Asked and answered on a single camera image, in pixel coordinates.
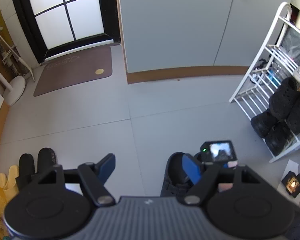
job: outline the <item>yellow slipper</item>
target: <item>yellow slipper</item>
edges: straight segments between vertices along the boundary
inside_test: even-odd
[[[4,173],[0,173],[0,187],[4,188],[7,182],[6,175]]]
[[[19,176],[19,167],[17,165],[12,165],[9,169],[8,180],[3,188],[3,192],[6,197],[6,201],[9,202],[15,195],[19,193],[18,186],[16,184],[15,178]]]

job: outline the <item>screw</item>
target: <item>screw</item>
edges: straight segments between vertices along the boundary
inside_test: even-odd
[[[113,198],[111,196],[101,196],[98,197],[97,201],[101,205],[108,205],[113,202]]]
[[[197,197],[197,196],[186,196],[185,197],[185,202],[188,204],[188,205],[194,205],[194,204],[198,204],[200,202],[200,198]]]

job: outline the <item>slipper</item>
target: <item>slipper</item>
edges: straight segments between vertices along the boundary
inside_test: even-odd
[[[37,155],[37,172],[42,173],[56,164],[56,156],[51,148],[42,148]]]
[[[19,159],[19,176],[15,179],[19,191],[31,183],[33,174],[35,174],[33,156],[30,153],[24,153]]]
[[[3,188],[3,192],[6,197],[6,201],[9,202],[15,195],[19,193],[18,186],[16,185],[15,178],[19,176],[18,165],[12,165],[9,169],[9,175],[7,183]]]
[[[6,175],[4,173],[0,173],[0,187],[4,188],[6,182],[7,182]]]

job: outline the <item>white metal shoe rack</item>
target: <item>white metal shoe rack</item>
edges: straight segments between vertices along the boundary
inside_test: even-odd
[[[284,9],[287,9],[286,17],[281,16]],[[235,101],[243,110],[243,112],[247,115],[249,120],[252,117],[262,113],[267,108],[269,108],[269,103],[268,103],[269,98],[280,85],[279,76],[269,71],[269,67],[271,66],[273,60],[276,59],[281,64],[281,67],[284,67],[287,70],[287,72],[291,74],[291,76],[293,71],[298,67],[298,65],[285,52],[283,52],[279,48],[285,36],[288,26],[292,27],[298,33],[300,33],[300,30],[292,23],[290,23],[290,18],[291,18],[291,6],[289,3],[284,2],[279,6],[277,10],[275,18],[271,24],[268,34],[258,54],[256,55],[254,61],[250,65],[244,78],[242,79],[239,86],[237,87],[234,94],[229,100],[229,102]],[[268,41],[279,20],[284,22],[279,39],[276,45],[269,45]],[[256,69],[256,64],[264,50],[266,50],[271,54],[270,60],[268,61],[268,64],[265,68]],[[279,155],[274,156],[270,152],[272,155],[272,159],[269,162],[273,163],[274,161],[280,159],[281,157],[287,155],[290,152],[298,150],[299,148],[300,148],[300,134],[297,135],[292,133],[292,136],[290,137],[290,139],[287,140],[284,149]]]

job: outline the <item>tiled floor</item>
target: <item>tiled floor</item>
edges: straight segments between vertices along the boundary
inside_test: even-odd
[[[232,140],[239,162],[277,187],[288,159],[275,163],[264,142],[236,104],[228,99],[241,76],[165,80],[127,85],[121,46],[112,47],[113,74],[33,97],[28,80],[11,107],[0,147],[0,172],[23,153],[35,160],[43,147],[55,150],[64,168],[97,162],[107,153],[117,159],[106,183],[120,195],[159,195],[164,168],[173,152],[195,154],[208,140]],[[35,70],[38,80],[42,68]]]

